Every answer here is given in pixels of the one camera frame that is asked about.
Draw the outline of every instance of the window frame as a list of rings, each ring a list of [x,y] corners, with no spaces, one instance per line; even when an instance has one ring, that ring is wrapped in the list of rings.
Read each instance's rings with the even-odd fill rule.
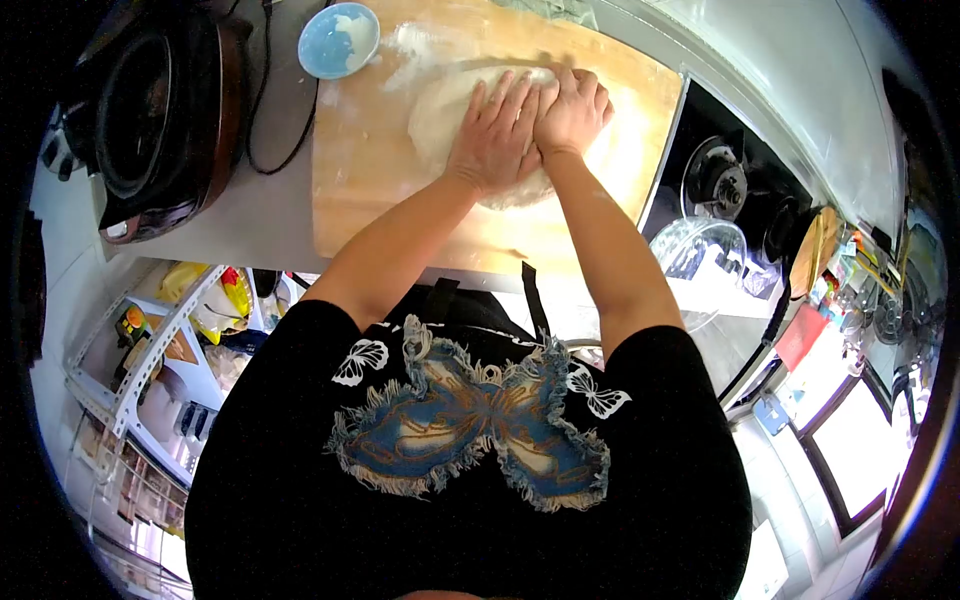
[[[833,396],[824,404],[823,408],[821,408],[820,411],[814,415],[813,419],[802,429],[797,429],[792,420],[788,422],[794,435],[797,437],[797,441],[800,442],[800,446],[804,449],[804,454],[806,454],[807,460],[810,461],[813,472],[816,473],[817,479],[820,480],[820,485],[823,487],[824,493],[827,495],[827,502],[833,511],[833,517],[836,520],[837,529],[840,530],[841,539],[853,533],[853,531],[866,523],[877,511],[883,509],[886,490],[877,494],[876,498],[871,500],[870,504],[864,507],[859,513],[850,515],[847,511],[847,504],[843,499],[843,495],[840,493],[840,486],[837,485],[836,479],[833,477],[832,471],[830,471],[827,459],[824,458],[823,453],[820,451],[820,447],[813,440],[813,434],[840,408],[840,405],[847,399],[847,396],[850,395],[853,388],[861,381],[867,385],[867,389],[870,390],[871,395],[874,397],[874,400],[876,400],[876,404],[880,407],[880,410],[883,411],[883,416],[887,419],[887,422],[891,423],[893,419],[893,403],[891,402],[890,394],[887,392],[882,380],[869,362],[864,364],[863,372],[859,377],[853,375],[848,376],[840,387],[836,389]]]

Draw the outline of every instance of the butterfly graphic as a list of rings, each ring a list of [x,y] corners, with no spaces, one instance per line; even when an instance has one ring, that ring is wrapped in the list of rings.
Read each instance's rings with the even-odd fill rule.
[[[593,375],[583,365],[578,365],[576,371],[566,375],[566,387],[570,392],[586,396],[590,412],[600,419],[606,419],[623,406],[624,402],[632,399],[626,392],[617,390],[597,392]]]
[[[350,354],[333,375],[333,381],[355,386],[363,380],[363,368],[373,367],[379,371],[387,364],[387,347],[379,340],[360,340],[350,349]]]
[[[584,510],[603,499],[610,451],[555,413],[560,361],[538,350],[502,369],[472,366],[448,340],[423,343],[428,350],[406,355],[417,387],[392,380],[366,407],[337,414],[327,447],[344,470],[384,492],[419,496],[494,450],[507,485],[538,510]],[[549,351],[564,358],[559,345]]]

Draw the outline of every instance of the power cord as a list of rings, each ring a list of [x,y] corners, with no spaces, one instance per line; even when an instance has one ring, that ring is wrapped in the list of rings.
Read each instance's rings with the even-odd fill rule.
[[[333,0],[326,0],[324,3],[324,8],[330,6]],[[237,5],[240,3],[240,0],[234,0],[233,5],[230,7],[230,10],[227,12],[227,16],[233,14],[233,11],[236,10]],[[310,134],[310,129],[313,127],[313,119],[317,114],[317,94],[320,91],[320,82],[316,81],[316,85],[313,89],[313,102],[310,105],[310,115],[307,117],[306,123],[303,125],[303,132],[300,134],[300,139],[297,140],[297,145],[294,146],[293,152],[286,157],[280,165],[274,169],[265,169],[256,163],[256,160],[253,158],[253,152],[251,148],[251,139],[253,138],[253,122],[256,120],[256,112],[260,108],[260,101],[263,100],[263,92],[267,88],[267,80],[270,79],[270,22],[274,14],[274,5],[272,0],[260,0],[260,6],[263,7],[263,16],[264,16],[264,25],[263,25],[263,78],[260,80],[260,88],[256,92],[256,97],[253,100],[253,106],[250,110],[250,117],[247,119],[247,135],[245,140],[245,150],[247,151],[247,162],[250,163],[251,168],[260,175],[273,175],[274,173],[279,173],[290,164],[294,159],[297,153],[300,151],[300,148],[303,147],[303,142],[306,141],[306,136]]]

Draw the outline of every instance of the countertop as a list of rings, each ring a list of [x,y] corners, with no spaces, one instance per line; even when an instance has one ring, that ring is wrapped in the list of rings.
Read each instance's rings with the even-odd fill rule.
[[[735,81],[736,77],[727,72],[726,65],[707,61],[709,53],[694,54],[679,44],[676,37],[680,32],[671,32],[672,24],[663,22],[655,9],[632,3],[628,11],[618,6],[618,1],[594,0],[602,33],[634,46],[674,70],[695,70],[721,97],[749,108],[746,116],[752,125],[762,125],[768,136],[783,134],[771,124],[771,115],[756,109],[762,104],[743,96],[749,87],[731,85],[730,80]],[[229,1],[216,0],[216,4],[228,6]],[[313,0],[282,0],[274,5],[273,66],[252,133],[253,153],[261,165],[273,167],[286,158],[306,122],[315,80],[300,68],[297,41],[302,27],[322,7],[322,1]],[[642,13],[643,18],[635,13]],[[251,87],[256,90],[263,64],[263,11],[259,2],[242,0],[236,14],[253,24],[248,53]],[[207,211],[157,239],[117,250],[155,258],[321,273],[328,260],[320,258],[313,246],[310,146],[308,139],[287,168],[272,176],[256,174],[244,156],[225,192]],[[788,163],[795,160],[792,153],[781,158]],[[519,273],[503,276],[428,268],[420,282],[432,283],[440,276],[458,279],[461,287],[467,289],[511,293],[523,290]],[[586,289],[576,298],[570,296],[569,290],[553,290],[549,286],[541,286],[540,291],[545,300],[563,297],[573,304],[593,305]]]

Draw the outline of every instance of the apron strap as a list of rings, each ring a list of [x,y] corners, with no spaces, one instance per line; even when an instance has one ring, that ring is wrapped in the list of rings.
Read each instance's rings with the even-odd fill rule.
[[[543,304],[540,303],[540,291],[537,289],[537,270],[528,265],[526,261],[523,262],[521,269],[523,295],[527,297],[530,320],[533,322],[534,330],[537,333],[537,342],[545,345],[546,339],[550,337],[550,325],[546,321]]]
[[[450,302],[457,291],[460,281],[456,279],[447,279],[440,277],[437,283],[430,289],[426,300],[423,301],[423,310],[421,320],[423,323],[443,323],[446,320],[446,313],[450,309]]]

